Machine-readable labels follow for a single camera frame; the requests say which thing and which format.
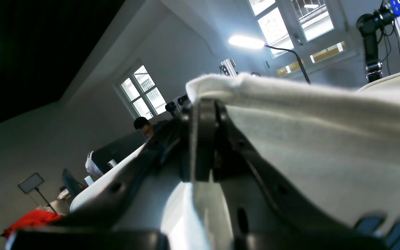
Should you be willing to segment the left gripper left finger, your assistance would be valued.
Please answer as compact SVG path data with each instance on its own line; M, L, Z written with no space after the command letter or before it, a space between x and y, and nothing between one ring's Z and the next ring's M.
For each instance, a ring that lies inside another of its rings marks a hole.
M170 250L161 223L168 198L190 180L191 103L82 206L50 226L9 237L7 250Z

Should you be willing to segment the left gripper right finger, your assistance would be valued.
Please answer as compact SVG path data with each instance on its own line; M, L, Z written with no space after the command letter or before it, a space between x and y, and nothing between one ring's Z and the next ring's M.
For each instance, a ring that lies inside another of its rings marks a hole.
M220 101L191 107L191 180L218 183L235 250L385 250L314 206L256 151Z

